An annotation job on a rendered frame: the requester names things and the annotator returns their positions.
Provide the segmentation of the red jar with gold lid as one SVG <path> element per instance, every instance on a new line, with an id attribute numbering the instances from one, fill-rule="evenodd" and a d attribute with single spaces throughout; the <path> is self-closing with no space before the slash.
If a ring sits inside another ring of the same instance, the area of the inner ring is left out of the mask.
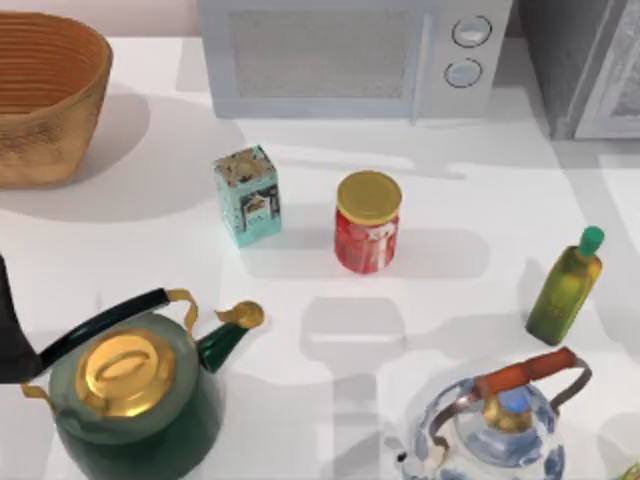
<path id="1" fill-rule="evenodd" d="M 392 262 L 401 201 L 399 185 L 382 172 L 362 170 L 341 180 L 336 198 L 334 252 L 346 269 L 372 274 Z"/>

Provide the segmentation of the light blue tea box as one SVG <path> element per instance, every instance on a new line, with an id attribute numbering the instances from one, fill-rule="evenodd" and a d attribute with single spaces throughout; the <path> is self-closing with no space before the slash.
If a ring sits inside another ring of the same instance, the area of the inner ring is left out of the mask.
<path id="1" fill-rule="evenodd" d="M 282 228 L 278 174 L 260 145 L 214 162 L 221 218 L 238 247 Z"/>

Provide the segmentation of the pale microwave oven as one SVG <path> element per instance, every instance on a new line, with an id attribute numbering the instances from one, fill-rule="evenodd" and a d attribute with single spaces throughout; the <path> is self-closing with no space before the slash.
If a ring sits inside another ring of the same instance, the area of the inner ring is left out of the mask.
<path id="1" fill-rule="evenodd" d="M 221 118 L 468 119 L 484 114 L 513 0 L 198 0 Z M 462 48 L 456 22 L 484 16 L 489 39 Z M 483 67 L 452 88 L 446 67 Z"/>

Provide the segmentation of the microwave knob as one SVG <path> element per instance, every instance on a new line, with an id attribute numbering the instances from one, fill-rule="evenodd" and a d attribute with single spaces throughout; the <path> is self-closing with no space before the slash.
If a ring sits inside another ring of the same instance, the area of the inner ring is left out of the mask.
<path id="1" fill-rule="evenodd" d="M 452 39 L 462 48 L 476 48 L 483 45 L 491 33 L 491 22 L 477 15 L 458 20 L 452 29 Z"/>
<path id="2" fill-rule="evenodd" d="M 451 63 L 444 71 L 445 81 L 449 86 L 456 89 L 474 86 L 482 78 L 482 75 L 482 65 L 471 58 Z"/>

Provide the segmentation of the dark green and gold kettle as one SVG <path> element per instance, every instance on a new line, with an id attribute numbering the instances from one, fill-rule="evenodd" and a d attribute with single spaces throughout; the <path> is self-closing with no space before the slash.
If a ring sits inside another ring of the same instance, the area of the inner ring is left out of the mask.
<path id="1" fill-rule="evenodd" d="M 181 480 L 221 425 L 213 375 L 265 319 L 249 300 L 216 316 L 221 326 L 196 339 L 190 292 L 151 290 L 54 341 L 17 383 L 49 405 L 87 480 Z"/>

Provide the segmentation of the green oil bottle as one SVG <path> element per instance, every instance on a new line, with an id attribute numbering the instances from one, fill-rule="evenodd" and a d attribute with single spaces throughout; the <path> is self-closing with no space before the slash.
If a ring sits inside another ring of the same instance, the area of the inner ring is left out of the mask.
<path id="1" fill-rule="evenodd" d="M 528 316 L 526 330 L 547 345 L 559 345 L 602 271 L 597 255 L 605 239 L 597 226 L 584 229 L 579 243 L 566 247 L 554 263 Z"/>

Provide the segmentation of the white and blue kettle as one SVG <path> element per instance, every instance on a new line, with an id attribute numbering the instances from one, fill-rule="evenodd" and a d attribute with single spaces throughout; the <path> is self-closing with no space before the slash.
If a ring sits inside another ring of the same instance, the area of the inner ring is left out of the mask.
<path id="1" fill-rule="evenodd" d="M 532 357 L 441 391 L 404 437 L 387 433 L 400 480 L 563 480 L 560 407 L 591 380 L 572 350 Z"/>

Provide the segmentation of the brown woven basket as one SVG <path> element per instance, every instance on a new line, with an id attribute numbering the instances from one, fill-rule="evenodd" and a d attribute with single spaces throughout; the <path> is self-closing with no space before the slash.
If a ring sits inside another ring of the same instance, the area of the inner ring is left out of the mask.
<path id="1" fill-rule="evenodd" d="M 78 170 L 112 62 L 108 41 L 78 20 L 0 11 L 0 188 L 62 183 Z"/>

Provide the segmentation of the grey cabinet with dark inside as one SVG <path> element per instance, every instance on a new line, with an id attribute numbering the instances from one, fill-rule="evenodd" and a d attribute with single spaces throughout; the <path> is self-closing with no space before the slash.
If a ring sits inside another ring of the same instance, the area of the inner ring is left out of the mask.
<path id="1" fill-rule="evenodd" d="M 550 136 L 640 140 L 640 0 L 519 0 Z"/>

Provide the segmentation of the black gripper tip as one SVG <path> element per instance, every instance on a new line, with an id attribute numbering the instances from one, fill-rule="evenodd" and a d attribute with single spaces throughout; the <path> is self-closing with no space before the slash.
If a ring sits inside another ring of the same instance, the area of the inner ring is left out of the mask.
<path id="1" fill-rule="evenodd" d="M 6 263 L 0 254 L 0 384 L 29 383 L 41 372 L 41 359 L 16 315 Z"/>

